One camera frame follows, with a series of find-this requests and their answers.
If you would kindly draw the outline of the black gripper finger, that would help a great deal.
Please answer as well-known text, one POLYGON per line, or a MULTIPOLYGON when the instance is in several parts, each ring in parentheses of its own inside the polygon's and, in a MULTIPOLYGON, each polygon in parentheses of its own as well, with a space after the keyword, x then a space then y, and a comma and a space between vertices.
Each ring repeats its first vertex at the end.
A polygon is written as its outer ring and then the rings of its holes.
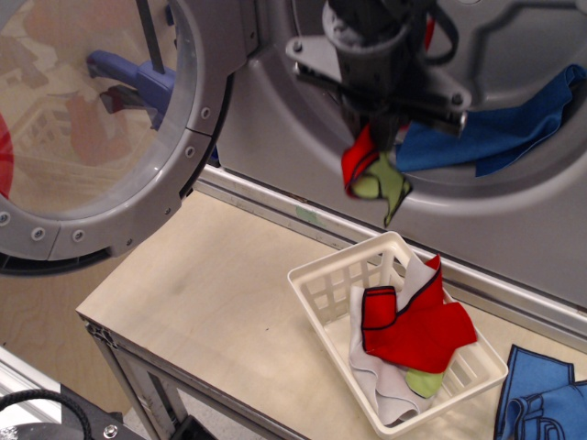
POLYGON ((391 150, 397 143, 397 138, 402 137, 400 132, 409 128, 411 120, 405 115, 377 114, 361 115, 356 112, 350 113, 350 132, 354 139, 360 137, 365 127, 370 131, 371 140, 379 150, 391 150))

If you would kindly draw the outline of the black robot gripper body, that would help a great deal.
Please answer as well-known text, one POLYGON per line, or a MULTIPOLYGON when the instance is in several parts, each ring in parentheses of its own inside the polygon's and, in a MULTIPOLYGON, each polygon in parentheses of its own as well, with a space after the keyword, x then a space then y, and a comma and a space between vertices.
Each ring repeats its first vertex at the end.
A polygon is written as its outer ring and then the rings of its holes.
POLYGON ((460 35, 436 1, 328 1, 320 36, 292 38, 298 79, 333 93, 350 113, 397 114, 452 136, 466 125, 471 93, 443 71, 460 35))

